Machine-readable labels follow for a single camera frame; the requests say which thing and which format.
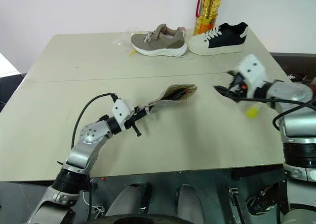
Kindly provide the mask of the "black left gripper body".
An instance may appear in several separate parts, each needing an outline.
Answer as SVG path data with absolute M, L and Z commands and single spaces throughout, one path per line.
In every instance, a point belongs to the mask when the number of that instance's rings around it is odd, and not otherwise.
M 142 119 L 143 117 L 145 117 L 145 116 L 142 116 L 142 115 L 135 115 L 135 114 L 133 113 L 133 115 L 132 115 L 129 119 L 127 119 L 127 120 L 125 121 L 125 123 L 124 123 L 125 128 L 126 128 L 126 129 L 131 128 L 131 127 L 132 127 L 132 124 L 134 124 L 136 121 Z

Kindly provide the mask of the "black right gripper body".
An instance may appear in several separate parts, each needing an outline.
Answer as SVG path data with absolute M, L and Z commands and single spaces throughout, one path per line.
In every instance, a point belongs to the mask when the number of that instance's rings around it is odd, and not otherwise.
M 237 93 L 242 98 L 246 97 L 247 85 L 244 80 L 244 77 L 239 73 L 238 77 L 233 78 L 230 82 L 228 89 Z

